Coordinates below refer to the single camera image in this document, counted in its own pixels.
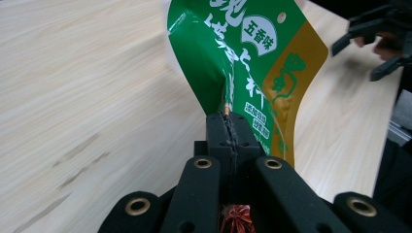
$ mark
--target green snack package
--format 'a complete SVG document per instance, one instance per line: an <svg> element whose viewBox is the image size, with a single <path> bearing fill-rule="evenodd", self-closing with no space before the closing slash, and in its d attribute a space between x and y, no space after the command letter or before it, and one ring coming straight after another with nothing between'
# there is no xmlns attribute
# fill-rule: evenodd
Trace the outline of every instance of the green snack package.
<svg viewBox="0 0 412 233"><path fill-rule="evenodd" d="M293 166L294 122L327 47L293 0L173 0L172 49L206 115L244 116L268 155Z"/></svg>

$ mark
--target hand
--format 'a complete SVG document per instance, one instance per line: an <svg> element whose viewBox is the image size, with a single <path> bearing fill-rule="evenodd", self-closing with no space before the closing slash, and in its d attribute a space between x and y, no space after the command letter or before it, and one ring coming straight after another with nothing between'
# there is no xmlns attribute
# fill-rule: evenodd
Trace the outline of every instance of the hand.
<svg viewBox="0 0 412 233"><path fill-rule="evenodd" d="M373 52L378 54L382 60L389 60L393 56L402 56L402 50L394 49L393 44L395 40L395 35L390 32L378 32L378 36L381 36L382 39L378 42L376 47L373 49ZM359 47L364 46L363 37L358 37L354 39L355 44Z"/></svg>

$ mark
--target light wood surface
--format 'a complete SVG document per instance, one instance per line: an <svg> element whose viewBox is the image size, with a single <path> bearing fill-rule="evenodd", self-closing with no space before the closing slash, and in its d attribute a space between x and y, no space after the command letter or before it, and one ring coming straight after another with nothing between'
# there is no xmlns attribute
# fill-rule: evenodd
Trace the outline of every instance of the light wood surface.
<svg viewBox="0 0 412 233"><path fill-rule="evenodd" d="M308 3L327 45L346 21ZM169 66L162 1L0 1L0 231L96 232L125 194L173 186L205 125ZM296 170L331 200L372 192L399 72L351 46L311 84Z"/></svg>

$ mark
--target black mechanical part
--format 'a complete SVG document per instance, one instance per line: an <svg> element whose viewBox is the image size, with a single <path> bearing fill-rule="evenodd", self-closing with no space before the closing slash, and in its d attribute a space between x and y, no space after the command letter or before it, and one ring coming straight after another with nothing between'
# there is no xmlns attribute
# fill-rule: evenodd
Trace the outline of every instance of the black mechanical part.
<svg viewBox="0 0 412 233"><path fill-rule="evenodd" d="M406 224L379 203L355 192L337 195L333 209L353 232L411 232Z"/></svg>
<svg viewBox="0 0 412 233"><path fill-rule="evenodd" d="M147 192L124 196L100 233L218 232L221 204L250 205L257 233L412 232L369 199L361 200L377 215L364 223L353 211L359 203L338 196L331 205L319 198L286 161L264 154L242 116L217 113L206 124L207 141L194 143L178 185L159 198Z"/></svg>
<svg viewBox="0 0 412 233"><path fill-rule="evenodd" d="M161 219L161 203L155 195L142 191L133 192L119 200L98 232L158 232Z"/></svg>
<svg viewBox="0 0 412 233"><path fill-rule="evenodd" d="M251 211L259 233L273 232L273 225L281 233L350 232L285 160L260 157L255 185Z"/></svg>
<svg viewBox="0 0 412 233"><path fill-rule="evenodd" d="M393 0L391 4L350 18L347 34L338 39L331 47L331 54L336 55L347 46L350 40L363 37L366 45L375 41L381 32L390 32L395 36L391 48L402 50L402 56L394 56L374 69L371 81L379 81L400 66L412 63L412 0Z"/></svg>
<svg viewBox="0 0 412 233"><path fill-rule="evenodd" d="M161 233L210 233L219 229L220 163L210 156L188 160Z"/></svg>

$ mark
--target wooden table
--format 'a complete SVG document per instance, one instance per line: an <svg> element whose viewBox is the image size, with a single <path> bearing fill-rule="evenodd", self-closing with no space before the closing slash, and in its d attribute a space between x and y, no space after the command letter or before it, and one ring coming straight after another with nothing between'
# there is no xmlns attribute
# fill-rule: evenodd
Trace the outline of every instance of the wooden table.
<svg viewBox="0 0 412 233"><path fill-rule="evenodd" d="M327 45L346 21L308 3ZM1 232L96 232L125 194L178 181L203 114L165 52L162 1L0 1ZM399 72L351 46L311 84L296 170L327 200L370 195Z"/></svg>

